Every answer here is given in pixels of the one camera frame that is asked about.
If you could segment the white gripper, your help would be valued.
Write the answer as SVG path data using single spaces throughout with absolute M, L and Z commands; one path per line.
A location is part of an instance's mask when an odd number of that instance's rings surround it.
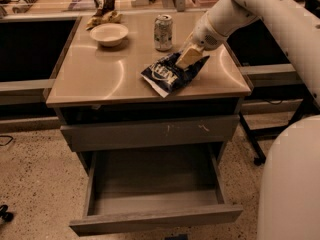
M 200 60 L 204 51 L 217 49 L 226 37 L 218 33 L 209 21 L 207 14 L 204 14 L 196 23 L 184 43 L 184 51 L 176 61 L 176 66 L 186 69 Z

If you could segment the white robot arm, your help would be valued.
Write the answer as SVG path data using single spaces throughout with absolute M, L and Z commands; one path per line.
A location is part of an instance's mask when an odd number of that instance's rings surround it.
M 196 23 L 177 66 L 193 64 L 256 18 L 318 100 L 319 19 L 294 0 L 219 0 Z M 320 240 L 319 116 L 291 124 L 271 145 L 261 180 L 257 240 Z

